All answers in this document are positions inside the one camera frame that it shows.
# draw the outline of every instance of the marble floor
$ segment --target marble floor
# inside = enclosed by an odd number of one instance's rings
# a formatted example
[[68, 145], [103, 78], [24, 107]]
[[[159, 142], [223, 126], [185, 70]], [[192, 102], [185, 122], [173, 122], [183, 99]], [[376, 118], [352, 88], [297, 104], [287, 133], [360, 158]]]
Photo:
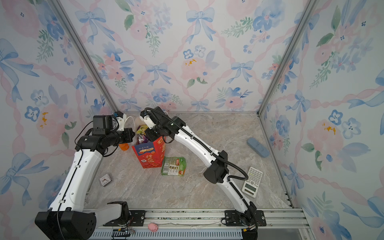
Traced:
[[[179, 113], [192, 131], [207, 144], [228, 153], [228, 160], [248, 172], [253, 166], [263, 172], [256, 198], [258, 208], [286, 208], [287, 200], [271, 157], [261, 158], [248, 145], [256, 138], [265, 139], [256, 114], [249, 113]], [[233, 208], [229, 198], [215, 184], [208, 182], [202, 161], [179, 142], [166, 146], [167, 157], [185, 157], [187, 168], [183, 177], [161, 175], [161, 168], [143, 169], [132, 148], [120, 148], [103, 158], [85, 201], [86, 208], [102, 207], [112, 201], [126, 201], [130, 208]], [[230, 174], [240, 172], [228, 167]], [[102, 187], [99, 178], [109, 173], [112, 182]], [[243, 182], [236, 180], [241, 189]]]

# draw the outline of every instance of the pink toy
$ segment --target pink toy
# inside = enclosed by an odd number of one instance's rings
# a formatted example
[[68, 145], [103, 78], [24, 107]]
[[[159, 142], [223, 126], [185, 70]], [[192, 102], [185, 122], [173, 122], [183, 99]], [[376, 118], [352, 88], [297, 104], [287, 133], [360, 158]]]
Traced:
[[159, 229], [159, 227], [158, 227], [155, 223], [151, 222], [150, 224], [148, 224], [148, 229], [149, 229], [151, 232], [157, 232], [157, 230]]

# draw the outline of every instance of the white cable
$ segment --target white cable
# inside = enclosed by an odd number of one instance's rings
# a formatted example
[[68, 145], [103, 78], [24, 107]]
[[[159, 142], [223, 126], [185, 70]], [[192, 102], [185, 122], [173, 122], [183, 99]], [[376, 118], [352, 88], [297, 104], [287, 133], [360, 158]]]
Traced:
[[129, 116], [129, 117], [127, 117], [127, 119], [125, 119], [124, 126], [125, 126], [125, 123], [127, 122], [128, 118], [132, 118], [132, 121], [133, 121], [133, 131], [135, 131], [136, 130], [136, 124], [135, 124], [135, 119], [133, 119], [132, 116]]

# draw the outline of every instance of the orange cup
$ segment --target orange cup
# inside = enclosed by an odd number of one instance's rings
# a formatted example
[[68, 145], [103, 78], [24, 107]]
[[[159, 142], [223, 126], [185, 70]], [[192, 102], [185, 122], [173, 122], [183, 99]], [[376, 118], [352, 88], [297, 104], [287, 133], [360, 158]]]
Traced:
[[129, 148], [129, 145], [128, 143], [123, 143], [123, 144], [119, 144], [119, 147], [121, 148], [121, 150], [127, 151]]

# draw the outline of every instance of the small clock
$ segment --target small clock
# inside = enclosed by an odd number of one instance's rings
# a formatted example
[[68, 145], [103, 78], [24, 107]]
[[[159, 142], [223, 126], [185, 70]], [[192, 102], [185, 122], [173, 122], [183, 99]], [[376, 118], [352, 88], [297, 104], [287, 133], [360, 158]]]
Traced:
[[107, 185], [108, 183], [110, 183], [112, 180], [111, 180], [111, 177], [108, 173], [106, 173], [104, 176], [102, 176], [100, 178], [100, 184], [102, 187], [105, 187], [105, 185]]

